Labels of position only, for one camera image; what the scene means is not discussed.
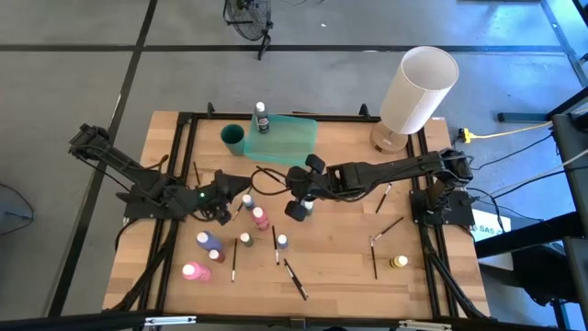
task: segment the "translucent green tray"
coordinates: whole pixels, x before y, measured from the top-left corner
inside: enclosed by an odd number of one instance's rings
[[[318,124],[316,120],[269,115],[269,132],[259,133],[255,115],[245,140],[245,154],[256,161],[304,166],[314,152]]]

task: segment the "teal cup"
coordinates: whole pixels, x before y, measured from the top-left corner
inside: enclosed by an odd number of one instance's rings
[[[240,125],[229,124],[222,128],[220,138],[229,151],[231,151],[231,154],[235,156],[243,155],[243,149],[245,148],[245,131]]]

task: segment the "wooden table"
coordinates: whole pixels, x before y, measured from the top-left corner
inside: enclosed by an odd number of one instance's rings
[[[169,154],[175,131],[177,112],[156,111],[141,156],[142,165],[152,165],[164,154]],[[192,154],[198,165],[202,185],[208,184],[213,173],[222,169],[227,174],[250,176],[255,166],[273,167],[286,173],[282,165],[262,164],[245,156],[230,155],[220,139],[221,129],[238,123],[246,131],[248,121],[199,120]],[[406,158],[406,153],[385,155],[370,147],[368,137],[373,124],[349,122],[319,122],[315,153],[327,165],[365,161],[372,164]],[[431,119],[425,126],[430,151],[449,146],[447,124],[443,119]],[[180,151],[184,151],[182,142]],[[178,158],[176,175],[183,159]],[[265,191],[283,189],[276,181],[260,174],[255,185]],[[187,184],[196,185],[192,170]],[[220,226],[188,219],[181,223],[175,246],[172,271],[165,298],[165,312],[170,314],[231,314],[305,317],[354,318],[411,318],[431,317],[426,288],[424,262],[418,229],[413,224],[408,191],[410,180],[395,182],[381,210],[375,213],[386,186],[381,185],[365,199],[344,203],[316,200],[314,213],[298,223],[284,214],[289,193],[266,197],[253,193],[257,205],[263,206],[278,234],[289,240],[286,250],[280,251],[297,273],[309,294],[303,301],[283,263],[276,265],[271,230],[255,228],[251,214],[245,209],[237,218]],[[236,198],[231,206],[235,211],[241,201]],[[404,220],[381,237],[376,244],[377,280],[374,279],[369,249],[370,235],[380,233],[394,220]],[[107,287],[104,307],[118,303],[144,270],[153,234],[153,220],[140,220],[120,238],[119,251]],[[483,313],[488,304],[481,274],[469,234],[456,226],[445,226],[445,238],[453,276]],[[207,252],[196,244],[196,235],[210,230],[225,244],[223,264],[208,259]],[[231,283],[233,240],[248,232],[254,238],[252,247],[239,243],[236,281]],[[392,269],[389,259],[397,255],[409,258],[405,268]],[[184,280],[181,268],[188,261],[208,266],[212,271],[209,282]],[[159,284],[156,275],[152,284],[148,307],[154,307]],[[443,281],[436,276],[441,311],[447,314],[447,300]]]

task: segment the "fan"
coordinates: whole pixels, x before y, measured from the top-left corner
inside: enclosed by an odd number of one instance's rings
[[[222,18],[228,25],[233,25],[243,38],[251,41],[263,38],[257,60],[261,60],[272,40],[268,34],[274,26],[269,2],[270,0],[225,0],[222,9]]]

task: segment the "paint bottle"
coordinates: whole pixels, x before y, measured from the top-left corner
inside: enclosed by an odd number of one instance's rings
[[[218,251],[216,249],[212,249],[211,251],[209,251],[209,257],[214,262],[219,262],[219,263],[224,262],[224,258],[225,258],[224,254],[222,254],[221,251]]]
[[[188,262],[182,268],[182,274],[187,280],[210,280],[210,269],[196,262]]]
[[[288,247],[288,239],[285,234],[281,234],[277,237],[277,247],[279,249],[286,249],[286,247]]]
[[[265,231],[269,228],[269,220],[267,219],[266,212],[261,207],[254,208],[254,222],[259,231]]]
[[[210,231],[203,231],[196,236],[196,243],[210,251],[212,249],[216,249],[218,251],[222,250],[222,243],[219,239],[215,238]]]
[[[408,257],[397,256],[390,259],[390,266],[393,268],[402,268],[408,264]]]
[[[303,200],[302,201],[302,206],[304,206],[304,208],[306,208],[306,215],[307,216],[311,216],[312,215],[312,209],[314,208],[314,202]]]
[[[243,206],[248,210],[252,210],[253,208],[255,208],[254,205],[254,199],[251,198],[251,196],[249,194],[245,194],[242,197],[242,201],[243,201]]]
[[[247,247],[254,245],[254,239],[248,233],[241,234],[239,238],[241,239],[243,245],[246,245]]]
[[[259,133],[267,133],[269,131],[269,117],[267,116],[266,105],[263,102],[257,102],[254,114]]]

